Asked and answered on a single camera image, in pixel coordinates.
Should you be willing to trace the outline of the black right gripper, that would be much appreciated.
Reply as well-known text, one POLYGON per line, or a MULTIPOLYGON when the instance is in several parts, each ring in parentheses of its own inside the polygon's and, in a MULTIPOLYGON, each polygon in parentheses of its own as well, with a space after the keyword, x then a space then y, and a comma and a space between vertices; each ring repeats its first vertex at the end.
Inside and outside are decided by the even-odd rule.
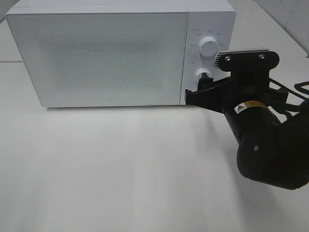
POLYGON ((185 104, 223 113, 234 135, 265 134, 281 124, 269 107, 280 111, 287 101, 287 91, 269 83, 269 71, 233 73, 218 81, 202 73, 197 91, 185 90, 185 104))

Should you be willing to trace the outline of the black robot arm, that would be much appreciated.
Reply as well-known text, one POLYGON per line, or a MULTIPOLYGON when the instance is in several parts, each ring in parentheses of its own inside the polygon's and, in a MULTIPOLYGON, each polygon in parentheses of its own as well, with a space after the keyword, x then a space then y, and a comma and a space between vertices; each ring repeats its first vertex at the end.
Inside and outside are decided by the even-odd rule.
POLYGON ((294 190, 309 182, 309 100, 289 104, 291 90, 270 87, 269 71, 202 77, 185 103, 225 116, 238 143, 237 167, 253 181, 294 190))

